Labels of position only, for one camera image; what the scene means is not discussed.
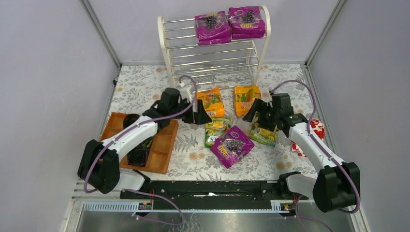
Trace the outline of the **green candy bag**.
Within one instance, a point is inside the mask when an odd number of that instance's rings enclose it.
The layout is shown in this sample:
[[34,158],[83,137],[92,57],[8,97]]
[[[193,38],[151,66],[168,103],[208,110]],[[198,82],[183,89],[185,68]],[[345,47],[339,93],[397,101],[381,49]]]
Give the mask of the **green candy bag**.
[[275,127],[274,130],[263,129],[257,123],[258,118],[259,118],[259,112],[255,114],[254,122],[248,134],[248,137],[263,145],[274,147],[276,145],[276,141],[278,138],[278,132],[279,132],[278,128]]
[[216,117],[205,124],[205,147],[210,148],[215,141],[231,128],[230,117]]

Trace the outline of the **orange candy bag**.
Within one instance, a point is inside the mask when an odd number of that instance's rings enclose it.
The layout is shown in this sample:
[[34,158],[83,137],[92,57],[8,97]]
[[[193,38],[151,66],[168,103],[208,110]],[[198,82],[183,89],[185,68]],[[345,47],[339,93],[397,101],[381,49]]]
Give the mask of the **orange candy bag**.
[[225,108],[219,88],[198,92],[197,98],[202,100],[204,109],[211,118],[225,116]]
[[261,98],[258,86],[236,86],[234,87],[234,109],[238,117],[248,113],[255,99]]

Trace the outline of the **purple candy bag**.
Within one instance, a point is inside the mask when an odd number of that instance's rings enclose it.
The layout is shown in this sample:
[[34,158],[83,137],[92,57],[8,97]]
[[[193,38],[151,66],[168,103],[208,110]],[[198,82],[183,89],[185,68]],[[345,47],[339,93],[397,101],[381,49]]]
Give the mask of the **purple candy bag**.
[[254,148],[251,139],[238,127],[232,126],[215,140],[210,151],[229,169],[239,163]]
[[195,31],[199,45],[226,44],[232,39],[225,11],[197,15]]
[[229,8],[228,23],[233,40],[261,38],[266,32],[259,6]]

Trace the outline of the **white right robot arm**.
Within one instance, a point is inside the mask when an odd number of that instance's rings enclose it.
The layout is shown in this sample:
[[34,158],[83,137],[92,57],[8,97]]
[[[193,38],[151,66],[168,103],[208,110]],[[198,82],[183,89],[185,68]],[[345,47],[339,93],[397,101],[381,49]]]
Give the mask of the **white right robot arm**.
[[360,169],[354,162],[345,162],[335,154],[315,133],[311,119],[296,114],[287,93],[271,93],[272,100],[255,99],[243,117],[252,122],[258,113],[257,124],[267,130],[279,129],[295,142],[307,155],[317,172],[317,178],[293,172],[282,174],[278,182],[284,192],[298,193],[314,200],[322,212],[355,206],[350,213],[360,208]]

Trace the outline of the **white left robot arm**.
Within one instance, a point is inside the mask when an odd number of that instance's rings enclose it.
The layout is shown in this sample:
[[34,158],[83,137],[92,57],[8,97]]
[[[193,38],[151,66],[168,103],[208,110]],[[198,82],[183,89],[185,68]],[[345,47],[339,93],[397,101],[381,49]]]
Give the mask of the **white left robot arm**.
[[145,179],[135,171],[122,170],[120,161],[146,139],[167,127],[174,118],[191,116],[196,95],[181,94],[176,88],[166,88],[131,125],[101,142],[90,140],[84,149],[77,171],[84,180],[84,192],[107,194],[115,189],[139,190]]

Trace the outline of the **cream metal shelf rack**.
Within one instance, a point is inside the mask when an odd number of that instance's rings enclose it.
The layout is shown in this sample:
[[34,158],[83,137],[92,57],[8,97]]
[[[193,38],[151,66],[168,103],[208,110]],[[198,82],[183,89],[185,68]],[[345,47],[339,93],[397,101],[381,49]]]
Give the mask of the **cream metal shelf rack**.
[[176,87],[182,75],[194,78],[201,91],[256,85],[271,37],[270,12],[265,5],[258,8],[265,22],[261,42],[250,38],[199,45],[194,18],[166,21],[159,16],[158,35],[171,86]]

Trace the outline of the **wooden compartment tray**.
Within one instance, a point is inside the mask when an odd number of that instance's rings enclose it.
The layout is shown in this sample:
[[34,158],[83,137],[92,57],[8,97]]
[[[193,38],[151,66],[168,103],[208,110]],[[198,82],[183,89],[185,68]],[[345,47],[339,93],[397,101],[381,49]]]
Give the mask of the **wooden compartment tray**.
[[[126,117],[127,114],[125,113],[112,113],[100,136],[100,140],[102,141],[121,132],[123,130],[123,121]],[[136,157],[137,153],[133,152],[132,155],[122,158],[119,166],[124,169],[166,174],[176,140],[178,126],[179,123],[177,120],[171,120],[166,128],[153,137],[146,155],[146,161],[143,161],[142,154]]]

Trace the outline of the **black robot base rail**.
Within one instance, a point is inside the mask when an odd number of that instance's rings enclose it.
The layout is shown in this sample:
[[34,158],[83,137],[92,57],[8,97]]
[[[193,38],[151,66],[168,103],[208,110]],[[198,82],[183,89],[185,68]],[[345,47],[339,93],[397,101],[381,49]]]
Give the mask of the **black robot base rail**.
[[141,192],[156,194],[150,198],[122,191],[122,200],[147,200],[155,210],[171,210],[169,199],[181,210],[283,211],[299,196],[280,181],[149,181]]

